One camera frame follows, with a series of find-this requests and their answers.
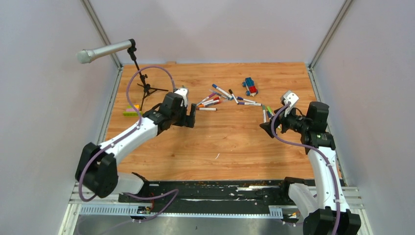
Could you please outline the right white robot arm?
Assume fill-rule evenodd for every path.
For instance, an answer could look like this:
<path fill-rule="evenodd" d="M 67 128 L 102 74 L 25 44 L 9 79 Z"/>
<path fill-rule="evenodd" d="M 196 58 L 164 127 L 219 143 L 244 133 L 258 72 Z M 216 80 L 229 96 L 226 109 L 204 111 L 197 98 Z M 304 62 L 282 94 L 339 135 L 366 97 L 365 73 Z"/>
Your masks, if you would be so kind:
<path fill-rule="evenodd" d="M 285 179 L 279 191 L 285 204 L 295 203 L 304 217 L 305 235 L 356 235 L 362 222 L 347 203 L 336 163 L 334 137 L 327 131 L 329 106 L 310 102 L 306 115 L 297 114 L 293 102 L 284 101 L 269 122 L 260 124 L 277 140 L 303 147 L 312 165 L 316 194 L 299 178 Z"/>

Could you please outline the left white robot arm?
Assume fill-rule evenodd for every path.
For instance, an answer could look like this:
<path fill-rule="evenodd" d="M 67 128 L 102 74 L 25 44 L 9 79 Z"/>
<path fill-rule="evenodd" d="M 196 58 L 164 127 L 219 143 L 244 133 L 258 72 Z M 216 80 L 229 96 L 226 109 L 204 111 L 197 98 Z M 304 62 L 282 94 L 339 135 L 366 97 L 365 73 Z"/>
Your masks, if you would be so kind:
<path fill-rule="evenodd" d="M 100 198 L 112 193 L 130 193 L 136 201 L 145 202 L 150 189 L 144 185 L 144 178 L 136 173 L 119 172 L 118 165 L 140 145 L 171 126 L 193 128 L 195 111 L 196 104 L 188 102 L 188 89 L 180 88 L 166 94 L 162 103 L 116 137 L 100 144 L 86 144 L 75 172 L 79 186 Z"/>

